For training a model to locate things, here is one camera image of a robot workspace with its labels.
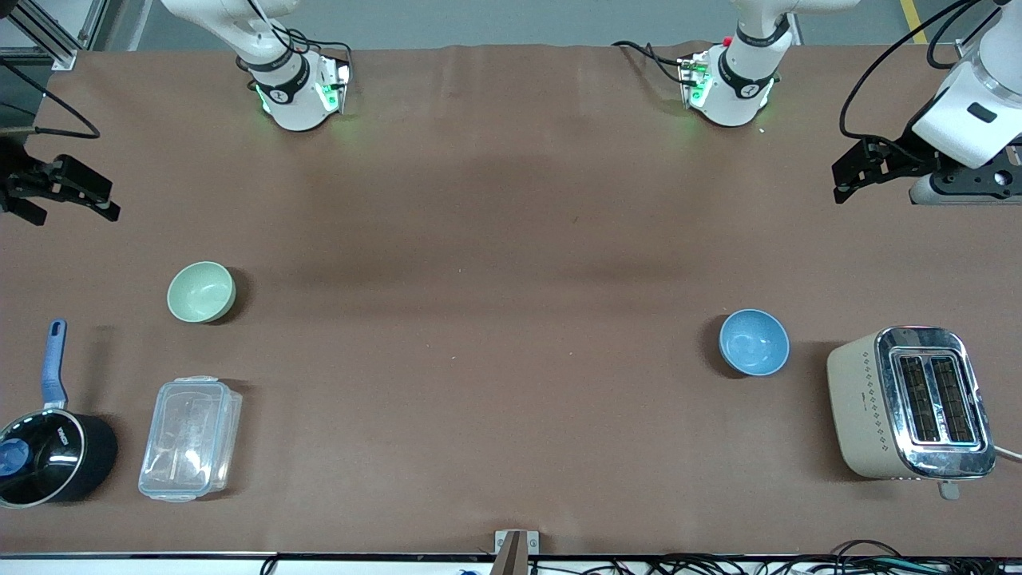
toaster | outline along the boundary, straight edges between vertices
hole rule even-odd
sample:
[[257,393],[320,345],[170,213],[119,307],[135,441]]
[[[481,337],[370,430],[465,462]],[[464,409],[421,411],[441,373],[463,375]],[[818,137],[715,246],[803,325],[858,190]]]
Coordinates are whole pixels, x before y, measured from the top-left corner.
[[841,456],[858,475],[958,481],[993,469],[983,400],[962,340],[940,328],[888,328],[827,360]]

white cable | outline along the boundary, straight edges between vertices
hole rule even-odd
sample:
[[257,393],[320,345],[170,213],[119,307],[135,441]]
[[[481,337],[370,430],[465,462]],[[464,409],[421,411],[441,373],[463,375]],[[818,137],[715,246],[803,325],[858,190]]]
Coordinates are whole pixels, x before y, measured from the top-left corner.
[[1014,451],[1009,451],[1008,449],[1005,449],[1004,447],[997,447],[996,445],[993,446],[993,449],[1002,458],[1007,458],[1009,460],[1015,460],[1016,462],[1022,462],[1022,454],[1020,454],[1020,453],[1016,453]]

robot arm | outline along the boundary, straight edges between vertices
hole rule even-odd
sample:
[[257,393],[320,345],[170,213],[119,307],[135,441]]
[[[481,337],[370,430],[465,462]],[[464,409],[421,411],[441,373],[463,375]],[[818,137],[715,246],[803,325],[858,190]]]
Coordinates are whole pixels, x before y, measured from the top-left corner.
[[351,62],[298,51],[275,18],[299,0],[162,0],[174,15],[200,26],[241,56],[256,79],[263,109],[280,127],[311,130],[341,112]]
[[1022,133],[1022,2],[951,68],[937,94],[890,145],[866,137],[832,166],[834,198],[899,177],[917,177],[916,203],[1022,203],[1016,145]]
[[729,45],[684,60],[682,98],[722,126],[750,122],[766,105],[777,66],[791,47],[787,14],[827,13],[851,8],[858,0],[731,0],[738,8],[738,31]]

power cord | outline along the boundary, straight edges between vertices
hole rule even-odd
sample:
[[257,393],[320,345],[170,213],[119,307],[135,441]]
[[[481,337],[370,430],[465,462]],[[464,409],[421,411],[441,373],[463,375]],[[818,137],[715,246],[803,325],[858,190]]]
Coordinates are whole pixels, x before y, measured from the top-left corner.
[[[872,545],[886,556],[851,556],[852,549],[862,545]],[[481,552],[493,557],[493,554]],[[317,559],[331,561],[339,559],[329,554],[277,553],[267,557],[260,568],[260,575],[273,575],[278,564],[288,559]],[[800,564],[815,564],[797,571],[799,575],[1007,575],[1009,565],[1022,562],[997,560],[994,558],[905,558],[894,547],[876,539],[852,539],[841,543],[830,555],[800,555],[786,557],[787,561],[771,570],[769,560],[757,559],[759,563],[752,575],[792,575]],[[712,554],[668,554],[657,558],[643,558],[648,566],[644,575],[678,575],[690,571],[697,575],[749,575],[735,560],[741,556]],[[541,572],[563,573],[565,575],[637,575],[618,558],[605,560],[605,564],[586,571],[573,571],[562,567],[540,565],[537,560],[528,562],[530,575]]]
[[979,4],[979,2],[966,4],[965,6],[959,8],[959,11],[951,14],[950,17],[944,20],[944,23],[940,25],[940,28],[937,29],[937,33],[933,35],[933,38],[930,38],[930,43],[929,45],[926,46],[926,63],[930,64],[931,67],[935,67],[937,69],[950,69],[951,67],[955,66],[956,62],[937,61],[937,58],[934,57],[933,52],[934,50],[936,50],[937,43],[940,42],[940,38],[943,37],[944,33],[947,32],[947,29],[950,28],[953,23],[955,23],[955,20],[962,17],[963,14],[972,9],[972,7],[975,6],[976,4]]
[[24,108],[24,107],[21,107],[19,105],[14,105],[12,103],[0,102],[0,107],[6,107],[6,108],[9,108],[9,109],[13,109],[14,111],[20,111],[21,113],[25,113],[26,115],[31,115],[33,117],[36,116],[36,113],[34,111],[32,111],[31,109],[26,109],[26,108]]
[[996,451],[997,456],[1001,456],[1002,458],[1022,463],[1022,453],[1016,453],[1015,451],[1005,449],[1004,447],[997,447],[996,445],[993,446],[993,450]]
[[[653,60],[656,63],[656,66],[660,68],[660,71],[662,71],[664,76],[666,76],[667,78],[669,78],[676,84],[681,84],[682,86],[695,86],[696,85],[696,83],[693,82],[693,81],[691,81],[691,80],[682,80],[681,78],[678,78],[677,75],[671,74],[670,70],[668,70],[664,66],[664,64],[673,65],[675,67],[678,67],[678,59],[669,59],[669,58],[665,58],[663,56],[657,55],[657,53],[653,51],[653,45],[651,43],[647,42],[646,43],[646,47],[644,48],[644,47],[640,46],[639,44],[636,44],[635,42],[631,42],[629,40],[621,40],[619,42],[614,42],[613,44],[611,44],[611,46],[620,47],[620,48],[632,48],[633,50],[636,50],[640,54],[642,54],[642,55],[646,56],[647,58]],[[681,57],[682,58],[686,58],[686,57],[689,57],[692,54],[686,54],[686,55],[681,56]]]
[[352,63],[352,47],[344,42],[326,42],[323,40],[311,40],[300,30],[296,28],[280,28],[275,26],[274,29],[277,30],[278,32],[283,32],[284,34],[287,34],[288,38],[298,42],[301,45],[305,45],[306,49],[311,49],[313,47],[318,49],[323,49],[324,46],[340,46],[341,48],[344,48],[344,53],[345,53],[344,57],[346,58],[341,61],[343,61],[349,65],[351,65]]
[[966,36],[965,39],[962,40],[962,44],[963,45],[964,44],[968,44],[969,41],[972,40],[973,36],[979,34],[979,31],[983,30],[984,28],[986,28],[986,25],[989,23],[990,20],[993,19],[993,16],[995,16],[995,15],[997,15],[1000,13],[1001,13],[1001,6],[997,6],[996,8],[994,8],[993,10],[991,10],[989,14],[986,14],[986,17],[983,18],[983,21],[979,22],[979,26],[977,26],[976,28],[972,29],[972,32],[969,33],[969,36]]
[[922,158],[917,157],[914,153],[909,152],[907,149],[904,149],[903,147],[901,147],[900,145],[898,145],[897,143],[895,143],[894,141],[892,141],[892,140],[890,140],[888,138],[885,138],[883,136],[878,136],[876,134],[860,134],[857,132],[851,132],[851,131],[849,131],[848,128],[847,128],[847,122],[846,122],[847,115],[848,115],[848,108],[851,106],[852,100],[855,99],[855,95],[858,94],[858,91],[863,88],[863,84],[866,83],[866,80],[871,75],[873,75],[874,70],[876,70],[877,67],[879,67],[880,64],[884,62],[884,60],[886,60],[888,57],[890,57],[890,55],[893,54],[895,50],[897,50],[902,45],[904,45],[916,34],[922,32],[927,27],[933,25],[933,22],[935,22],[935,21],[939,20],[940,18],[946,16],[947,14],[951,13],[953,11],[958,10],[959,8],[962,8],[963,6],[966,6],[966,5],[969,5],[969,4],[976,4],[976,3],[979,3],[979,2],[980,2],[980,0],[957,0],[956,2],[953,2],[950,5],[948,5],[947,7],[943,8],[943,9],[941,9],[940,11],[938,11],[933,16],[927,18],[926,21],[920,23],[915,29],[911,30],[909,32],[909,34],[905,34],[897,42],[891,44],[889,48],[887,48],[886,50],[884,50],[884,52],[882,54],[880,54],[880,56],[876,60],[874,60],[873,63],[871,63],[869,67],[866,68],[866,71],[863,73],[863,76],[861,76],[860,79],[858,79],[858,81],[855,82],[855,86],[851,89],[851,92],[848,93],[848,97],[845,98],[844,104],[841,105],[841,112],[838,115],[838,129],[841,131],[841,134],[843,136],[847,137],[847,138],[851,138],[851,139],[855,139],[855,140],[876,139],[877,141],[883,142],[883,143],[887,144],[888,146],[896,149],[897,151],[903,153],[905,156],[908,156],[909,158],[911,158],[913,161],[916,161],[918,163],[925,163],[925,161]]
[[[13,73],[14,76],[17,76],[28,85],[38,90],[41,94],[43,94],[44,97],[48,97],[51,100],[57,102],[57,104],[59,104],[60,107],[66,109],[72,115],[77,117],[82,124],[85,125],[86,128],[89,129],[89,133],[85,133],[85,132],[73,132],[69,130],[57,130],[55,128],[40,128],[38,126],[35,126],[30,128],[31,130],[30,133],[47,134],[51,136],[64,136],[68,138],[82,138],[87,140],[94,140],[99,137],[99,130],[96,129],[96,126],[92,122],[89,122],[89,119],[86,116],[82,115],[77,109],[67,104],[67,102],[63,101],[59,96],[50,92],[32,78],[29,78],[24,71],[18,69],[14,64],[7,61],[7,58],[0,56],[0,65],[3,65],[7,69],[11,70],[11,73]],[[6,104],[6,106],[16,108],[16,106],[12,106],[11,104]]]

yellow floor line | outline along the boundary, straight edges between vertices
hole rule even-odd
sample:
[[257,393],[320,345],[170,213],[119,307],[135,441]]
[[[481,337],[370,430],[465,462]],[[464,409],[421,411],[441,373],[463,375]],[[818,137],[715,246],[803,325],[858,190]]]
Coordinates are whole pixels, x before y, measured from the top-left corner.
[[[900,0],[901,1],[901,11],[904,12],[904,21],[909,22],[909,30],[916,30],[921,20],[919,19],[919,12],[916,10],[916,3],[913,0]],[[926,33],[920,30],[912,37],[912,40],[916,44],[926,44]]]

